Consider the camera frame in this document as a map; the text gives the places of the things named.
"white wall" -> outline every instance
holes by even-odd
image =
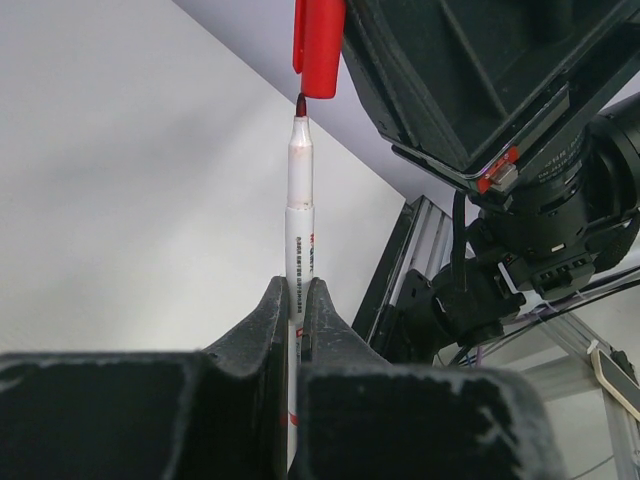
[[[0,2],[0,351],[205,346],[284,272],[293,105],[168,0]],[[317,125],[352,319],[403,204]]]

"marker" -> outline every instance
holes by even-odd
[[[289,142],[287,209],[285,212],[285,263],[289,286],[288,342],[288,442],[287,461],[291,466],[297,447],[296,386],[302,326],[309,284],[313,279],[314,248],[313,143],[309,132],[307,104],[298,96],[293,134]]]

